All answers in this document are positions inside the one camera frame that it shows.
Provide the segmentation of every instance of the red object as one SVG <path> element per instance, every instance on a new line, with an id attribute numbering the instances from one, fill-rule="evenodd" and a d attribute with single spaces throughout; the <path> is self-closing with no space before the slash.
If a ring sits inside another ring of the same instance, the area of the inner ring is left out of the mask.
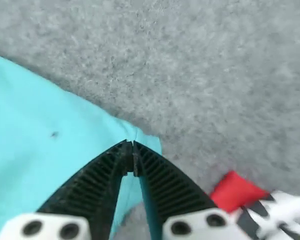
<path id="1" fill-rule="evenodd" d="M 244 179 L 235 171 L 228 172 L 210 194 L 215 204 L 228 213 L 264 198 L 267 191 Z"/>

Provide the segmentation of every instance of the dark spot on fabric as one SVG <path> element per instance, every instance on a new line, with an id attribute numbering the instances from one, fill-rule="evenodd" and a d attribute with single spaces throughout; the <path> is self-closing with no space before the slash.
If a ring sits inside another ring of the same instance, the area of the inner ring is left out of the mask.
<path id="1" fill-rule="evenodd" d="M 59 133 L 57 131 L 54 131 L 52 134 L 51 134 L 51 138 L 57 138 L 59 135 Z"/>

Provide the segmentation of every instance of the white plastic part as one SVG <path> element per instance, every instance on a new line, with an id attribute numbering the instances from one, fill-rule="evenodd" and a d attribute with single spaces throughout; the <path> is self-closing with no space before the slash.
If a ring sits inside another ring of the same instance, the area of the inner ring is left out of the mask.
<path id="1" fill-rule="evenodd" d="M 207 220 L 209 216 L 221 217 L 224 225 L 210 226 Z M 180 222 L 189 226 L 188 234 L 175 234 L 173 225 Z M 251 240 L 251 238 L 226 212 L 219 208 L 210 208 L 168 218 L 163 225 L 162 240 Z"/>
<path id="2" fill-rule="evenodd" d="M 83 217 L 36 212 L 9 220 L 0 232 L 0 240 L 91 240 L 91 236 Z"/>

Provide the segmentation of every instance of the towel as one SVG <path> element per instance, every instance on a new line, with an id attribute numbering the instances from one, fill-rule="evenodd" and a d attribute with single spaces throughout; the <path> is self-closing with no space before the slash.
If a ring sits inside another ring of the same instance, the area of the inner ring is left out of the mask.
<path id="1" fill-rule="evenodd" d="M 157 137 L 0 57 L 0 229 L 36 211 L 80 168 L 126 139 L 161 154 Z M 130 173 L 121 182 L 110 238 L 141 201 Z"/>

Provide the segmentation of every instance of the carpet floor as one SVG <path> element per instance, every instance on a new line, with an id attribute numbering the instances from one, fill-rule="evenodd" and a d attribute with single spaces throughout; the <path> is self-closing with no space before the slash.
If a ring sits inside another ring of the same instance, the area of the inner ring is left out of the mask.
<path id="1" fill-rule="evenodd" d="M 0 0 L 0 56 L 158 135 L 207 192 L 234 169 L 300 195 L 300 0 Z M 116 239 L 149 239 L 142 205 Z"/>

